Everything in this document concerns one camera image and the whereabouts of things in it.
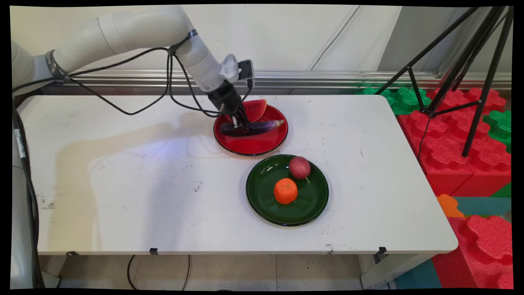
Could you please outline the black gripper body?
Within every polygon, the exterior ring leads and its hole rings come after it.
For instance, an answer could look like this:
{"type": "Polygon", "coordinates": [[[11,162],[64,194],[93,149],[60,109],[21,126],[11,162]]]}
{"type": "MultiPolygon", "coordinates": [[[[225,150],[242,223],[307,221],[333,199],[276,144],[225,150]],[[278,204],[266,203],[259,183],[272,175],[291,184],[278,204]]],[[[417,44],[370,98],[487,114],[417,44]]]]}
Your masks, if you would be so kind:
{"type": "Polygon", "coordinates": [[[232,83],[223,82],[217,89],[207,92],[207,96],[212,105],[217,108],[218,112],[217,114],[211,115],[212,112],[208,111],[207,113],[212,118],[220,115],[245,118],[243,101],[232,83]]]}

